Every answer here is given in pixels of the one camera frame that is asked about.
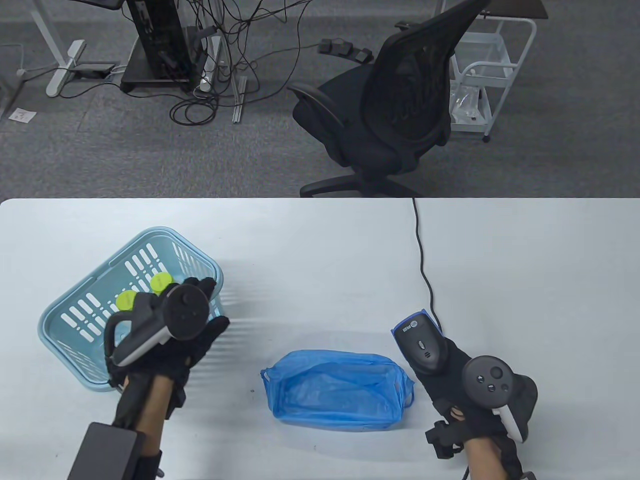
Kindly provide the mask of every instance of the barcode scanner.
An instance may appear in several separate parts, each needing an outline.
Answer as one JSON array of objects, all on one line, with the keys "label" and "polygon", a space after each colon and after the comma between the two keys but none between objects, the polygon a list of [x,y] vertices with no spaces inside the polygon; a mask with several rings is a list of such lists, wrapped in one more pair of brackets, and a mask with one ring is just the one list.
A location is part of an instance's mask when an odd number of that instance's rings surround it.
[{"label": "barcode scanner", "polygon": [[391,333],[414,371],[426,375],[442,372],[449,357],[449,347],[426,310],[402,320]]}]

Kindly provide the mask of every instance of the white rolling cart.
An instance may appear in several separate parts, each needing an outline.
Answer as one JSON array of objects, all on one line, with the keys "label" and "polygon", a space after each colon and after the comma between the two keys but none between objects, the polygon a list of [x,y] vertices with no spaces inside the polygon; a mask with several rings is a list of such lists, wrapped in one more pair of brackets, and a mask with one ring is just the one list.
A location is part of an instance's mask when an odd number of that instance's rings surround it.
[{"label": "white rolling cart", "polygon": [[[440,12],[447,8],[443,1]],[[547,19],[540,0],[493,0],[478,16],[481,21],[497,22],[491,33],[466,32],[451,58],[454,79],[451,81],[451,129],[458,132],[490,133],[504,102],[518,76],[538,27],[534,19]],[[527,43],[517,60],[509,55],[502,28],[506,22],[519,22],[531,28]],[[487,87],[501,88],[502,95],[492,111]]]}]

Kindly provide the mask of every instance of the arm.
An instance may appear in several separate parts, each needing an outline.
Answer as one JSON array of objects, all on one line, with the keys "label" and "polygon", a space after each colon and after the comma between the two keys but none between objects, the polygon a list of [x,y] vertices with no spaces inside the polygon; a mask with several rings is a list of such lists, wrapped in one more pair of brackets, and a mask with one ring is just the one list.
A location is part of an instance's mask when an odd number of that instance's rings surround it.
[{"label": "arm", "polygon": [[151,392],[136,425],[136,431],[145,434],[141,454],[143,457],[153,457],[160,453],[160,439],[172,390],[173,380],[160,375],[154,378]]},{"label": "arm", "polygon": [[490,438],[472,438],[465,442],[471,480],[508,480],[500,463],[500,451]]}]

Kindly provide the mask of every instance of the wrist strap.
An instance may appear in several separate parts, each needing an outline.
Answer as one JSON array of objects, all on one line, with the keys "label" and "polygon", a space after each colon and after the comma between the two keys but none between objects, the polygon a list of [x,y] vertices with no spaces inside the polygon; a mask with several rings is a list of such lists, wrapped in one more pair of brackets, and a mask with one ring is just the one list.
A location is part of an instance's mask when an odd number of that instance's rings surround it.
[{"label": "wrist strap", "polygon": [[516,442],[506,435],[495,435],[490,438],[500,449],[500,463],[504,471],[507,472],[509,480],[520,480],[523,478],[525,474],[522,472],[522,464],[518,458]]},{"label": "wrist strap", "polygon": [[142,409],[147,403],[153,381],[154,375],[145,372],[129,374],[129,384],[122,392],[116,408],[116,417],[112,423],[114,427],[127,430],[136,428]]}]

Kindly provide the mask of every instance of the chair base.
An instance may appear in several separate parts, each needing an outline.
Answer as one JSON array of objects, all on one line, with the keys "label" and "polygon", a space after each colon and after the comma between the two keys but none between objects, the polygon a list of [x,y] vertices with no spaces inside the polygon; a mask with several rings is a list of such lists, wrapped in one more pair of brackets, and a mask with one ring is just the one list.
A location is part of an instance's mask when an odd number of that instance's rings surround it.
[{"label": "chair base", "polygon": [[345,175],[310,183],[300,189],[300,198],[339,191],[357,191],[365,198],[386,195],[392,198],[420,198],[422,195],[387,178],[364,180],[359,175]]}]

